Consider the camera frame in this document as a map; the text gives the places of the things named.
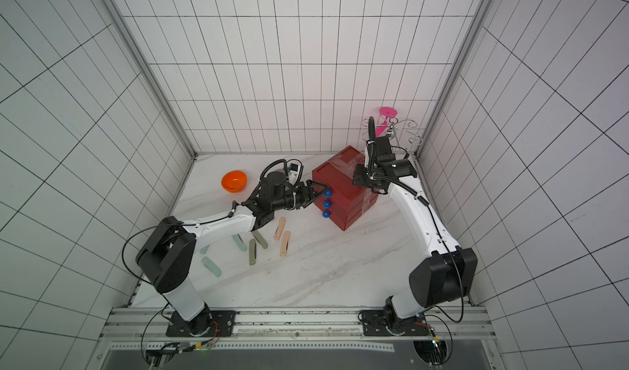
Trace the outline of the red drawer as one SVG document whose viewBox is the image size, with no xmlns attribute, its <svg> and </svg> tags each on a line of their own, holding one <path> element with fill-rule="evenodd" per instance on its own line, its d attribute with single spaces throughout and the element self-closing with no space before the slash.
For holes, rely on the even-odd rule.
<svg viewBox="0 0 629 370">
<path fill-rule="evenodd" d="M 365 156 L 353 146 L 347 146 L 312 172 L 315 182 L 324 183 L 332 191 L 333 205 L 351 209 L 364 199 L 374 197 L 370 189 L 353 184 L 355 168 L 365 164 Z"/>
</svg>

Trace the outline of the olive green knife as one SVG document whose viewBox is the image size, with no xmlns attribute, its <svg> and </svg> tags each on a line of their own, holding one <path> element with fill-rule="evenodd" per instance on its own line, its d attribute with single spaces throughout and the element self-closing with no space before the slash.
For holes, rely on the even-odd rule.
<svg viewBox="0 0 629 370">
<path fill-rule="evenodd" d="M 257 240 L 251 239 L 249 242 L 249 265 L 253 266 L 257 263 Z"/>
<path fill-rule="evenodd" d="M 263 248 L 263 249 L 267 249 L 269 247 L 269 244 L 267 242 L 267 240 L 265 240 L 265 237 L 263 237 L 260 232 L 258 231 L 253 231 L 252 235 L 254 237 L 254 239 L 256 240 L 256 242 Z"/>
</svg>

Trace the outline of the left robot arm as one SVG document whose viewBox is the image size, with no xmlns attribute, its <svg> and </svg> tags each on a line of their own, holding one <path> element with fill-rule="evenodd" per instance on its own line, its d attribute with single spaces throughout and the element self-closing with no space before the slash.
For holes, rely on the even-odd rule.
<svg viewBox="0 0 629 370">
<path fill-rule="evenodd" d="M 273 221 L 278 210 L 306 208 L 328 189 L 327 185 L 313 180 L 291 183 L 287 174 L 268 173 L 245 201 L 234 201 L 224 213 L 187 221 L 170 216 L 151 227 L 151 235 L 135 262 L 184 325 L 191 329 L 207 326 L 211 324 L 211 311 L 189 278 L 199 250 L 233 235 L 264 227 Z"/>
</svg>

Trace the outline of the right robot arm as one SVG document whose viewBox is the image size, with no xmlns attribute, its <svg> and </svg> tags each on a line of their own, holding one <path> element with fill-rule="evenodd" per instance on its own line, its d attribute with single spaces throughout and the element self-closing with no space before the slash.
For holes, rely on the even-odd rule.
<svg viewBox="0 0 629 370">
<path fill-rule="evenodd" d="M 420 176 L 409 158 L 396 157 L 387 137 L 371 132 L 365 162 L 353 173 L 353 184 L 390 196 L 419 243 L 419 265 L 407 288 L 387 299 L 385 312 L 394 325 L 439 304 L 465 298 L 471 291 L 478 257 L 462 247 L 436 215 Z"/>
</svg>

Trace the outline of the red drawer cabinet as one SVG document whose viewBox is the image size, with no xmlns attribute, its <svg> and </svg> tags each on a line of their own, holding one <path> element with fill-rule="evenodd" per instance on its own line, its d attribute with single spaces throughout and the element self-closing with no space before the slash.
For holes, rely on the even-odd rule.
<svg viewBox="0 0 629 370">
<path fill-rule="evenodd" d="M 355 168 L 364 163 L 364 154 L 353 146 L 347 146 L 312 172 L 314 182 L 329 188 L 315 205 L 326 219 L 344 232 L 378 199 L 378 195 L 370 189 L 353 184 Z"/>
</svg>

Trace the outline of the peach knife middle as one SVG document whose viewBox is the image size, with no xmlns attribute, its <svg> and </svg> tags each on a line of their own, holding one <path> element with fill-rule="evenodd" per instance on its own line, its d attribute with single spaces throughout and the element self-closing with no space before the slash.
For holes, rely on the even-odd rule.
<svg viewBox="0 0 629 370">
<path fill-rule="evenodd" d="M 286 218 L 285 217 L 280 217 L 279 221 L 278 221 L 278 226 L 277 229 L 275 231 L 275 235 L 274 235 L 274 239 L 276 241 L 279 241 L 282 234 L 283 234 L 283 230 L 285 228 L 285 224 L 286 224 Z"/>
</svg>

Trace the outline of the peach knife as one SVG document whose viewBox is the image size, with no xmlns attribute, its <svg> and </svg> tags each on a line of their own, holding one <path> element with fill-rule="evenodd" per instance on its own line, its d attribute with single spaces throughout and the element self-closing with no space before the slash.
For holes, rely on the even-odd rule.
<svg viewBox="0 0 629 370">
<path fill-rule="evenodd" d="M 285 257 L 288 254 L 288 244 L 290 241 L 290 237 L 291 237 L 291 232 L 286 231 L 283 233 L 282 236 L 282 244 L 281 244 L 281 248 L 280 248 L 280 256 L 281 257 Z"/>
<path fill-rule="evenodd" d="M 279 241 L 282 234 L 283 234 L 283 230 L 285 228 L 285 224 L 286 224 L 286 218 L 285 217 L 280 217 L 279 221 L 278 221 L 278 226 L 277 229 L 275 231 L 275 235 L 274 235 L 274 239 L 276 241 Z"/>
</svg>

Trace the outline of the pink hourglass stand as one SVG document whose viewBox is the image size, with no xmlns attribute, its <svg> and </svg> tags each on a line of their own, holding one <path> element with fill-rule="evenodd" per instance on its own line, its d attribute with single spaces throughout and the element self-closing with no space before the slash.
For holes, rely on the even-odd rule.
<svg viewBox="0 0 629 370">
<path fill-rule="evenodd" d="M 391 137 L 395 131 L 398 112 L 392 107 L 383 106 L 378 111 L 378 119 L 375 122 L 376 137 Z"/>
</svg>

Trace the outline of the peach knife right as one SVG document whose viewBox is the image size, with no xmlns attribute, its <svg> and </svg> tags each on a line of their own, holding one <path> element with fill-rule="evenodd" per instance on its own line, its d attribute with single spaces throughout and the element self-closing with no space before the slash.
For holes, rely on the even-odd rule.
<svg viewBox="0 0 629 370">
<path fill-rule="evenodd" d="M 281 257 L 285 257 L 288 254 L 288 244 L 290 241 L 290 237 L 291 237 L 291 232 L 286 231 L 283 233 L 282 236 L 282 244 L 281 244 L 281 248 L 280 248 L 280 256 Z"/>
</svg>

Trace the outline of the orange bowl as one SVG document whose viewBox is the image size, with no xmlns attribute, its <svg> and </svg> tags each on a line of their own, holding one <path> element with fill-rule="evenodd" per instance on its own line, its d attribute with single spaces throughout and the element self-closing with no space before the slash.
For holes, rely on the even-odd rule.
<svg viewBox="0 0 629 370">
<path fill-rule="evenodd" d="M 239 193 L 247 186 L 247 175 L 240 170 L 226 173 L 221 179 L 221 186 L 229 193 Z"/>
</svg>

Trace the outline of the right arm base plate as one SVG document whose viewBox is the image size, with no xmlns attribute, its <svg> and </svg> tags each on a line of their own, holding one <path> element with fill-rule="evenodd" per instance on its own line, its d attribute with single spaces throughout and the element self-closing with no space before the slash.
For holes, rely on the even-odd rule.
<svg viewBox="0 0 629 370">
<path fill-rule="evenodd" d="M 430 332 L 425 318 L 418 316 L 399 319 L 391 309 L 358 312 L 366 337 L 427 337 Z"/>
</svg>

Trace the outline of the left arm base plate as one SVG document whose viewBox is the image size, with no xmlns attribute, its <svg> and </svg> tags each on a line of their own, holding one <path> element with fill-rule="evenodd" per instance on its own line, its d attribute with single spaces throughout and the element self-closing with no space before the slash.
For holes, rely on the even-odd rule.
<svg viewBox="0 0 629 370">
<path fill-rule="evenodd" d="M 191 321 L 185 321 L 178 312 L 170 316 L 170 325 L 166 330 L 167 337 L 230 337 L 234 330 L 237 313 L 232 310 L 201 311 Z"/>
</svg>

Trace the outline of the aluminium rail frame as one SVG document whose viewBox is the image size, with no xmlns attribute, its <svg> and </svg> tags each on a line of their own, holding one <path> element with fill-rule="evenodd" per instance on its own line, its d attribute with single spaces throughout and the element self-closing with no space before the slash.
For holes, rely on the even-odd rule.
<svg viewBox="0 0 629 370">
<path fill-rule="evenodd" d="M 173 310 L 114 309 L 101 333 L 89 369 L 103 369 L 117 351 L 139 361 L 140 368 L 162 369 L 175 355 L 221 350 L 368 350 L 393 353 L 408 341 L 414 358 L 431 369 L 444 368 L 452 355 L 470 356 L 465 341 L 478 341 L 490 369 L 505 363 L 486 310 L 466 307 L 455 323 L 429 311 L 394 326 L 375 308 L 219 308 L 211 311 L 198 336 Z"/>
</svg>

